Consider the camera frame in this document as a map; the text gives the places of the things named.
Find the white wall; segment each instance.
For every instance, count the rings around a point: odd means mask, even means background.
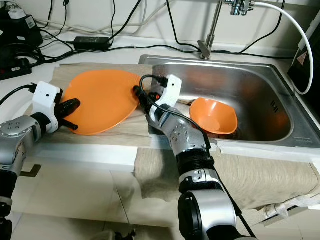
[[[47,19],[50,0],[16,0],[27,14],[32,14],[36,19]],[[269,0],[272,4],[281,6],[281,0]],[[288,11],[301,24],[306,31],[310,22],[320,9],[318,0],[287,0],[285,10]],[[54,0],[52,20],[63,22],[63,0]],[[114,24],[123,24],[131,12],[136,0],[115,0],[116,15]],[[148,0],[147,16],[165,0]],[[176,32],[179,40],[197,41],[204,40],[210,29],[213,12],[217,0],[177,0],[171,4]],[[142,18],[144,0],[131,23],[138,23]],[[247,45],[269,33],[277,24],[279,13],[261,7],[255,7],[247,16],[231,16],[230,7],[223,4],[218,21],[215,42],[222,44]],[[113,13],[112,0],[70,0],[68,5],[69,25],[81,25],[93,29],[108,26]],[[137,28],[130,27],[127,33],[133,33]],[[174,35],[167,8],[160,11],[153,21],[142,27],[139,37],[162,38],[173,40]],[[257,46],[296,49],[301,37],[290,22],[283,17],[278,31]]]

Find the orange bowl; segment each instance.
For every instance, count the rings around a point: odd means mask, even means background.
[[[198,98],[190,107],[190,117],[202,129],[213,134],[232,134],[238,127],[233,107],[212,99]]]

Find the white hose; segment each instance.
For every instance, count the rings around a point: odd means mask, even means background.
[[[294,25],[295,27],[298,29],[298,31],[300,32],[300,34],[302,35],[303,40],[305,41],[305,45],[306,45],[306,49],[308,50],[308,54],[309,54],[309,61],[310,61],[310,78],[309,78],[309,83],[308,86],[306,88],[306,90],[304,92],[301,92],[296,86],[295,84],[292,82],[292,85],[294,87],[294,89],[296,90],[296,92],[300,95],[305,95],[309,92],[311,85],[312,85],[312,81],[314,78],[314,58],[312,55],[312,50],[311,50],[311,46],[310,43],[308,41],[308,38],[305,34],[305,32],[303,31],[303,29],[301,28],[301,26],[299,25],[299,23],[297,23],[297,21],[286,11],[282,10],[281,8],[274,6],[272,4],[268,4],[268,3],[263,3],[263,2],[255,2],[254,4],[255,6],[260,6],[260,7],[265,7],[265,8],[270,8],[270,9],[274,9],[279,11],[280,13],[282,13],[283,15],[285,15]]]

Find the orange plate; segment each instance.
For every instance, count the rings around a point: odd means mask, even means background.
[[[94,135],[107,131],[124,121],[138,106],[133,87],[140,76],[121,70],[87,71],[71,82],[63,101],[77,98],[80,107],[65,119],[78,125],[73,131]]]
[[[190,117],[213,134],[232,134],[238,127],[235,109],[212,99],[200,97],[195,100],[190,107]]]

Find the sink basin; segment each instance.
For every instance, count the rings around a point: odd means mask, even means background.
[[[153,74],[174,74],[182,80],[180,97],[217,100],[235,109],[233,134],[210,138],[285,147],[320,148],[320,136],[293,92],[273,65],[234,63],[143,55],[140,64]],[[158,88],[156,82],[151,85]],[[177,108],[189,115],[189,108]]]

